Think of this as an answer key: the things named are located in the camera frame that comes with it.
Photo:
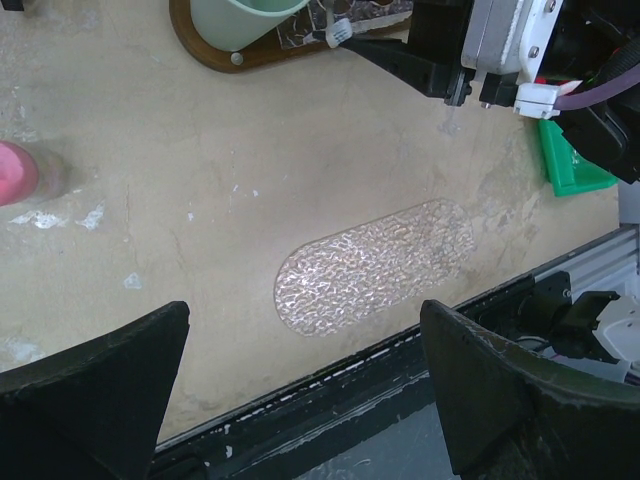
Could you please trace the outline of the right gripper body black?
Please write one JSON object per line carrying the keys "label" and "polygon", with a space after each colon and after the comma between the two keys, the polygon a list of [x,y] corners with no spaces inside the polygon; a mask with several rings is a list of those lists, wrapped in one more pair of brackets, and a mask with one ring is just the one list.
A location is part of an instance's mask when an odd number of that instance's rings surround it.
{"label": "right gripper body black", "polygon": [[415,88],[427,97],[465,100],[474,71],[461,64],[473,2],[414,1],[408,37],[418,58]]}

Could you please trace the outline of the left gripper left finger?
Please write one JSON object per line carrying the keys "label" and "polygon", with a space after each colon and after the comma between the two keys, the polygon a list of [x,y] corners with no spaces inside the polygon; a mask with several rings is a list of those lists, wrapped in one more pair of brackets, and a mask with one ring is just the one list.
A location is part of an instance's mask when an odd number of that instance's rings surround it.
{"label": "left gripper left finger", "polygon": [[170,302],[1,374],[4,479],[144,479],[189,331]]}

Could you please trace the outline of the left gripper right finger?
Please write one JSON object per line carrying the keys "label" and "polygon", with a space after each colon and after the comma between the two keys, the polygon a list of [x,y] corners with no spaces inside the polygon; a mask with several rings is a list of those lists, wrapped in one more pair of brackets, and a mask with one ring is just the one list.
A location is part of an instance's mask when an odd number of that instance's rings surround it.
{"label": "left gripper right finger", "polygon": [[421,340],[462,479],[636,479],[639,390],[546,359],[427,300]]}

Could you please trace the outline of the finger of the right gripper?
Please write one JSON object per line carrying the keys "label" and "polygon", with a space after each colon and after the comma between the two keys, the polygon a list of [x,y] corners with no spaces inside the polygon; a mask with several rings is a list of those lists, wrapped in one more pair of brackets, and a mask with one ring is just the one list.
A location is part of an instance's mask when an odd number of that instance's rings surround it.
{"label": "finger of the right gripper", "polygon": [[429,98],[457,105],[454,75],[447,64],[412,53],[409,46],[394,39],[358,39],[344,42],[344,48],[380,67],[403,83]]}

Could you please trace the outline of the grey toothbrush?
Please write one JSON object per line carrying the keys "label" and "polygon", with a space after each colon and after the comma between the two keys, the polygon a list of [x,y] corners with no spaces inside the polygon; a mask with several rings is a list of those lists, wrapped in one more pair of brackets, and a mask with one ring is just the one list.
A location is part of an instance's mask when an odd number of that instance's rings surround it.
{"label": "grey toothbrush", "polygon": [[352,26],[347,18],[336,19],[334,0],[325,1],[324,8],[326,13],[325,41],[329,48],[335,49],[352,37]]}

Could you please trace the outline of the green plastic cup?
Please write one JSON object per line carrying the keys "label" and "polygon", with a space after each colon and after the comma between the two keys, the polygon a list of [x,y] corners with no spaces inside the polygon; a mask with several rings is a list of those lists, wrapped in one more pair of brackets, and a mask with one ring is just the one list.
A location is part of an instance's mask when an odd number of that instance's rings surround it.
{"label": "green plastic cup", "polygon": [[306,7],[296,0],[191,0],[192,23],[210,46],[237,52]]}

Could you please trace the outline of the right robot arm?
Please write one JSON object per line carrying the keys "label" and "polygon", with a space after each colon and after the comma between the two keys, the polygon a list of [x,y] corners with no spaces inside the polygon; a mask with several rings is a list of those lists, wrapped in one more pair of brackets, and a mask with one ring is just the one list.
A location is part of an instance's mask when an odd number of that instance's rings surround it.
{"label": "right robot arm", "polygon": [[639,179],[636,1],[416,1],[406,41],[341,42],[424,96],[555,122],[589,162]]}

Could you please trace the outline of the dark wooden oval tray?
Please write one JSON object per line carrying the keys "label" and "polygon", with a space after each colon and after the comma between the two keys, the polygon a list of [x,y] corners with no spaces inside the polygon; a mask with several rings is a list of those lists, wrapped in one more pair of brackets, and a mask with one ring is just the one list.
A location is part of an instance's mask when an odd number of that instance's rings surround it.
{"label": "dark wooden oval tray", "polygon": [[175,34],[185,50],[200,64],[212,70],[236,74],[262,68],[296,58],[305,57],[330,47],[321,39],[301,40],[291,48],[284,47],[280,35],[282,29],[292,33],[311,33],[311,13],[301,10],[284,22],[283,27],[274,27],[239,51],[217,49],[208,44],[199,34],[192,20],[190,2],[170,0],[169,15]]}

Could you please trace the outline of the green bin cups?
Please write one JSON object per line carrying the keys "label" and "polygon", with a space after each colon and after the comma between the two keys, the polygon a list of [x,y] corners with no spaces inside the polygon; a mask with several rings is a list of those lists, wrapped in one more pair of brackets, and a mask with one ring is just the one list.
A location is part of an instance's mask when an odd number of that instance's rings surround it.
{"label": "green bin cups", "polygon": [[610,188],[618,179],[585,160],[552,121],[537,124],[546,176],[556,197],[569,197]]}

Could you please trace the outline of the textured clear oval mat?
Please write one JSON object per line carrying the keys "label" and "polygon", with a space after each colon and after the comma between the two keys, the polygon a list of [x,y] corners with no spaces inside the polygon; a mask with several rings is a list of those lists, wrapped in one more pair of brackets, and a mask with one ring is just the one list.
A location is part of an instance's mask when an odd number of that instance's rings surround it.
{"label": "textured clear oval mat", "polygon": [[436,199],[307,243],[274,282],[280,320],[327,336],[455,277],[474,250],[470,216]]}

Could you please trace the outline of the pink cap bottle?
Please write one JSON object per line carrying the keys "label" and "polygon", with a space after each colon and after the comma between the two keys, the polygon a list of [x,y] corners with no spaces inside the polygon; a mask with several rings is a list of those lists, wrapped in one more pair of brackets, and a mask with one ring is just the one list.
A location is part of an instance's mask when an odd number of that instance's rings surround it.
{"label": "pink cap bottle", "polygon": [[1,206],[60,196],[67,181],[62,158],[39,143],[1,142]]}

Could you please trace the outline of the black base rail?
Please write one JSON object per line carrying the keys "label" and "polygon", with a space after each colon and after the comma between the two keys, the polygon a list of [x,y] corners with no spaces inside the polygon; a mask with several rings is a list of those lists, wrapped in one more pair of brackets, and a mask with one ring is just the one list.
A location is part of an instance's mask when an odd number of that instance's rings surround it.
{"label": "black base rail", "polygon": [[153,479],[449,479],[417,327],[157,447]]}

